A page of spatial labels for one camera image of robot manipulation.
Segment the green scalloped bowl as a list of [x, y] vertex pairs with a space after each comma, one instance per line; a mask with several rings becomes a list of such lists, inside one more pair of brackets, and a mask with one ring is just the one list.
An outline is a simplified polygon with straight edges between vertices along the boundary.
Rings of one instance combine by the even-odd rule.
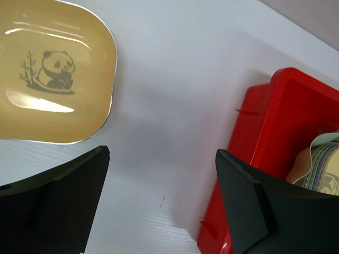
[[339, 132], [323, 133], [313, 139], [309, 150], [311, 150], [313, 147], [321, 146], [329, 142], [336, 142], [338, 141], [338, 136]]

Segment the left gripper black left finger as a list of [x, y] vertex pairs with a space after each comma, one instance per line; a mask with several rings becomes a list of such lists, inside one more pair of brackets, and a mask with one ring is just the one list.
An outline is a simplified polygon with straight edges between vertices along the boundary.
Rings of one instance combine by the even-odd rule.
[[1, 253], [84, 253], [109, 168], [107, 146], [1, 186]]

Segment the yellow square plate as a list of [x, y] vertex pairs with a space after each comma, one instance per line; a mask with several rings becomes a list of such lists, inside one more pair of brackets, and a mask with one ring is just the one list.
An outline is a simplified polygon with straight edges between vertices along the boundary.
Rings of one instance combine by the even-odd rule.
[[315, 177], [320, 158], [324, 151], [335, 144], [330, 143], [311, 150], [301, 151], [293, 163], [286, 181], [305, 189], [320, 193], [338, 195], [338, 148], [325, 162], [318, 186], [315, 187]]
[[1, 138], [72, 144], [112, 107], [117, 49], [94, 12], [67, 1], [1, 1]]

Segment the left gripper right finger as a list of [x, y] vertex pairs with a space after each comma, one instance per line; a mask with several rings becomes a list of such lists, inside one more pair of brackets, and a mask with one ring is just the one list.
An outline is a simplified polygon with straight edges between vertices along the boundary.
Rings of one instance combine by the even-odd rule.
[[338, 197], [287, 183], [226, 150], [216, 170], [234, 253], [338, 253]]

